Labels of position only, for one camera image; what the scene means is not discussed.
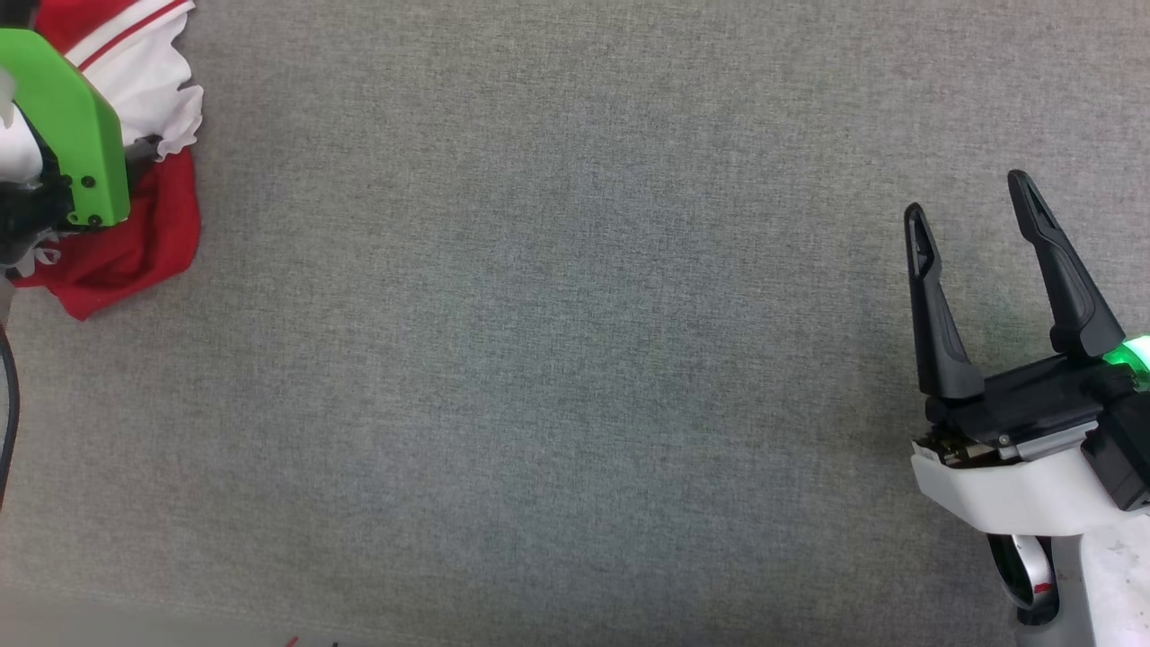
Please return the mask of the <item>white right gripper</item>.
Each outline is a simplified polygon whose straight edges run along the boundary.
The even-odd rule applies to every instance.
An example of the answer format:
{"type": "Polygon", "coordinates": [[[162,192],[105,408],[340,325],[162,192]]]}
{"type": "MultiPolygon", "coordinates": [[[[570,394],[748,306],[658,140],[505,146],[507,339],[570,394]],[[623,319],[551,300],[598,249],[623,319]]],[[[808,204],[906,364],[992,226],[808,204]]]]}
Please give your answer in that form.
{"type": "Polygon", "coordinates": [[[983,377],[942,287],[942,261],[917,202],[904,213],[917,385],[931,426],[913,442],[917,487],[986,534],[1079,536],[1121,523],[1081,446],[1104,405],[1150,393],[1150,334],[1124,328],[1030,174],[1007,174],[1023,239],[1046,287],[1060,355],[983,377]]]}

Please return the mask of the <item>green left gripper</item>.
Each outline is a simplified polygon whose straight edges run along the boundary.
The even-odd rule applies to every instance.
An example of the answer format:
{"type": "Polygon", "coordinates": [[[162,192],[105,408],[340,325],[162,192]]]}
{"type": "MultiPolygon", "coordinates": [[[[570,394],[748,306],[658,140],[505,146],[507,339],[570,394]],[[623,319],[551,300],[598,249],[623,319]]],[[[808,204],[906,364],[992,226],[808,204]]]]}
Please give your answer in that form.
{"type": "Polygon", "coordinates": [[[71,62],[33,30],[0,28],[0,269],[60,228],[126,219],[126,169],[155,164],[161,143],[124,147],[118,115],[71,62]]]}

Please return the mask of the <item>red white basketball jersey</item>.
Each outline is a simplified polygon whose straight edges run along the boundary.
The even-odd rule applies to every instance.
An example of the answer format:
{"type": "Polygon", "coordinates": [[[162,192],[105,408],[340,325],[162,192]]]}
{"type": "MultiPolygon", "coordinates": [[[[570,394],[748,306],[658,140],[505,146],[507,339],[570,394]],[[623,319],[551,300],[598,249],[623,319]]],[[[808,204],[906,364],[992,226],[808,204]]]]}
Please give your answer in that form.
{"type": "Polygon", "coordinates": [[[54,234],[34,261],[0,274],[0,318],[16,288],[43,287],[75,319],[187,270],[200,210],[190,147],[204,90],[176,48],[195,0],[0,0],[0,26],[40,33],[112,103],[124,143],[159,134],[158,160],[130,192],[117,226],[54,234]]]}

